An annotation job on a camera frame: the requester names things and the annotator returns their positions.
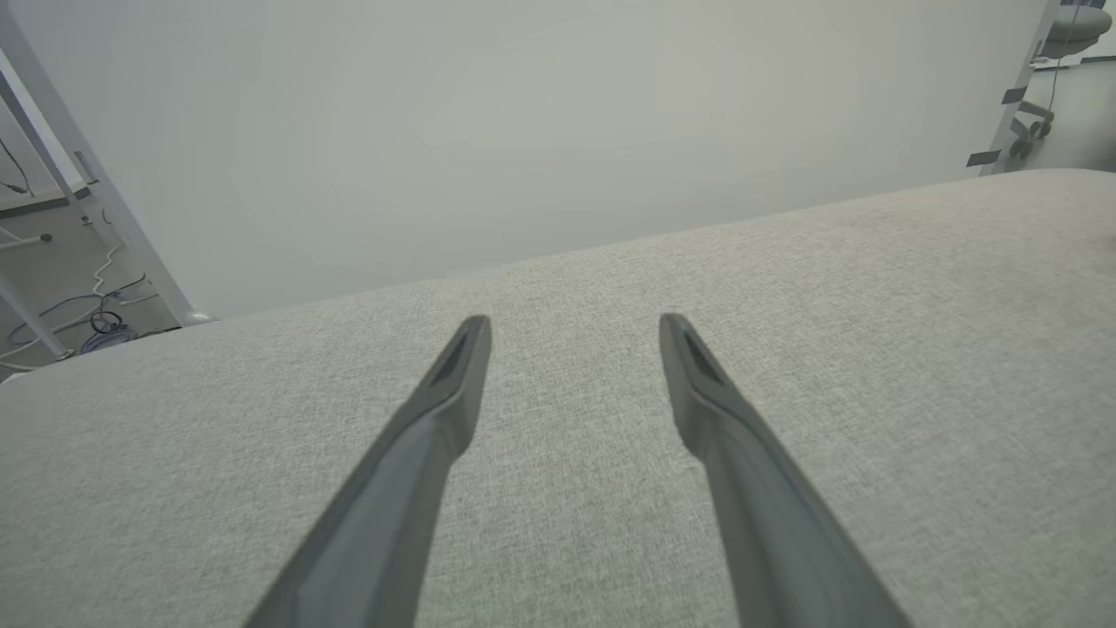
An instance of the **textured carpet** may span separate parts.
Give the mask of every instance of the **textured carpet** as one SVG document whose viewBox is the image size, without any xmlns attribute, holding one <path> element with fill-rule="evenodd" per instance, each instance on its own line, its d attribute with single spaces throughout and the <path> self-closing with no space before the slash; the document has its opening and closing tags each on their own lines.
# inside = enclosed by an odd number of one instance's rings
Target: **textured carpet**
<svg viewBox="0 0 1116 628">
<path fill-rule="evenodd" d="M 243 621 L 456 325 L 494 348 L 421 626 L 729 626 L 658 313 L 918 625 L 1116 617 L 1116 175 L 1035 171 L 314 302 L 0 386 L 0 625 Z"/>
</svg>

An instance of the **chair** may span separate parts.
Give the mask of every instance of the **chair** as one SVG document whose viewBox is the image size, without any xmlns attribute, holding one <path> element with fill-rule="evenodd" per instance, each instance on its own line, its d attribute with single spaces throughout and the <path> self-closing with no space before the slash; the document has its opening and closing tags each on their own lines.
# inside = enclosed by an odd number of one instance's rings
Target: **chair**
<svg viewBox="0 0 1116 628">
<path fill-rule="evenodd" d="M 1050 59 L 1060 59 L 1066 55 L 1081 52 L 1096 44 L 1112 26 L 1112 16 L 1100 9 L 1074 6 L 1058 7 L 1058 13 L 1050 26 L 1050 32 L 1047 35 L 1040 55 Z M 1008 152 L 1011 156 L 1027 158 L 1031 154 L 1031 148 L 1035 147 L 1035 142 L 1031 139 L 1046 137 L 1050 133 L 1054 112 L 1023 100 L 1019 103 L 1019 113 L 1037 115 L 1041 118 L 1041 120 L 1032 123 L 1030 127 L 1019 118 L 1011 120 L 1011 132 L 1019 138 L 1011 144 Z"/>
</svg>

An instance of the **chair seat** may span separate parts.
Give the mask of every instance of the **chair seat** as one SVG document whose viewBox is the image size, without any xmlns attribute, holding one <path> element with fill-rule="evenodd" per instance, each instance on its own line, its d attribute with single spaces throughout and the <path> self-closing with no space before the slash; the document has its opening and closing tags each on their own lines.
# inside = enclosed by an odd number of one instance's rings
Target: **chair seat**
<svg viewBox="0 0 1116 628">
<path fill-rule="evenodd" d="M 1047 41 L 1064 44 L 1096 39 L 1108 32 L 1113 18 L 1094 7 L 1058 7 Z"/>
</svg>

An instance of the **caster wheel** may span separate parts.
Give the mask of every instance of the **caster wheel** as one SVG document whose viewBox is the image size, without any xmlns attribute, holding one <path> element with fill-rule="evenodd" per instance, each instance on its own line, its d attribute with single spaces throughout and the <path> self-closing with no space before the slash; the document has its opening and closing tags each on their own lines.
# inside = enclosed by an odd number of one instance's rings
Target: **caster wheel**
<svg viewBox="0 0 1116 628">
<path fill-rule="evenodd" d="M 1031 124 L 1031 137 L 1041 139 L 1050 134 L 1050 123 L 1049 122 L 1036 122 Z"/>
<path fill-rule="evenodd" d="M 1035 144 L 1032 144 L 1031 142 L 1016 139 L 1016 142 L 1011 144 L 1011 147 L 1008 148 L 1008 154 L 1024 160 L 1031 155 L 1031 149 L 1033 147 Z"/>
</svg>

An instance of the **floor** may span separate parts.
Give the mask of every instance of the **floor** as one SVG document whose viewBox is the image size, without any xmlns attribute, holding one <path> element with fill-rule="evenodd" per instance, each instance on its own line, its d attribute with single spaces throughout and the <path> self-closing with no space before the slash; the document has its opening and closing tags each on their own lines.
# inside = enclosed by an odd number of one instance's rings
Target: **floor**
<svg viewBox="0 0 1116 628">
<path fill-rule="evenodd" d="M 1027 161 L 1010 158 L 1008 171 L 1037 167 L 1086 167 L 1116 172 L 1116 61 L 1084 64 L 1055 73 L 1036 73 L 1027 99 L 1043 107 L 1055 94 L 1050 135 L 1035 142 Z M 1021 114 L 1028 125 L 1038 119 Z"/>
<path fill-rule="evenodd" d="M 0 250 L 0 271 L 3 271 L 16 283 L 20 293 L 39 311 L 65 298 L 90 293 L 95 279 L 93 273 L 105 263 L 108 244 L 90 225 L 81 222 L 79 210 L 62 206 L 49 209 L 26 215 L 4 218 L 0 213 L 0 226 L 21 236 L 33 236 L 39 233 L 51 233 L 54 239 L 47 243 L 29 244 L 15 249 Z M 128 267 L 126 249 L 114 254 L 114 262 L 104 272 L 103 291 L 116 289 L 140 278 Z M 123 296 L 138 298 L 152 293 L 150 283 L 142 282 L 129 288 Z M 83 299 L 69 302 L 45 317 L 51 327 L 66 323 L 80 316 L 96 305 L 94 299 Z M 128 305 L 117 309 L 128 327 L 140 331 L 154 331 L 174 327 L 174 319 L 158 297 Z M 0 355 L 15 349 L 8 342 L 8 334 L 22 323 L 12 308 L 0 299 Z M 75 328 L 59 334 L 59 339 L 68 348 L 78 349 L 93 335 L 88 327 Z M 17 340 L 29 340 L 33 335 L 22 330 Z M 41 345 L 8 358 L 0 363 L 42 367 L 54 363 L 54 356 Z M 0 381 L 13 371 L 0 367 Z"/>
</svg>

